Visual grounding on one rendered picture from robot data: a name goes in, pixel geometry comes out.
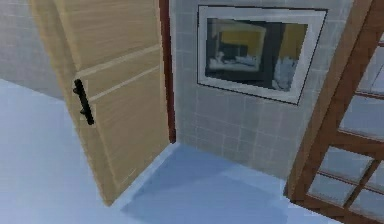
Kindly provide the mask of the white framed wall picture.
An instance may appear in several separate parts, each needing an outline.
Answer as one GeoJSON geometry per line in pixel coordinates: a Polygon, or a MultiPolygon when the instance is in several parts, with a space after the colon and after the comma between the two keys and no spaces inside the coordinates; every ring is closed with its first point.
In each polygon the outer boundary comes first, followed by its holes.
{"type": "Polygon", "coordinates": [[[200,5],[197,83],[296,105],[328,11],[200,5]]]}

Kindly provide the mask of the light wooden room door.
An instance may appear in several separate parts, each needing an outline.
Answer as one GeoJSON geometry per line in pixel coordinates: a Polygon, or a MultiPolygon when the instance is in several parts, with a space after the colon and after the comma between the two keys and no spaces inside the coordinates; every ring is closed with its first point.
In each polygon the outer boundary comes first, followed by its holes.
{"type": "Polygon", "coordinates": [[[28,0],[105,205],[169,145],[161,0],[28,0]],[[95,123],[73,92],[80,79],[95,123]]]}

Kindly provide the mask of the brown framed glass door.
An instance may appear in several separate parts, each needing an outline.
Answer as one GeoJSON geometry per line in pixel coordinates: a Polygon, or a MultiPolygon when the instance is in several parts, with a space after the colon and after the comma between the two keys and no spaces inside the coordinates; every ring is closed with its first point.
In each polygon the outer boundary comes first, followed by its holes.
{"type": "Polygon", "coordinates": [[[291,203],[343,224],[384,224],[384,218],[352,207],[364,190],[384,196],[384,191],[368,185],[368,180],[384,162],[384,139],[339,127],[353,97],[384,100],[384,94],[358,89],[376,48],[384,47],[383,33],[384,0],[354,0],[284,188],[284,196],[291,203]],[[358,180],[351,181],[320,169],[331,147],[370,158],[358,180]],[[318,175],[352,186],[342,204],[309,192],[318,175]]]}

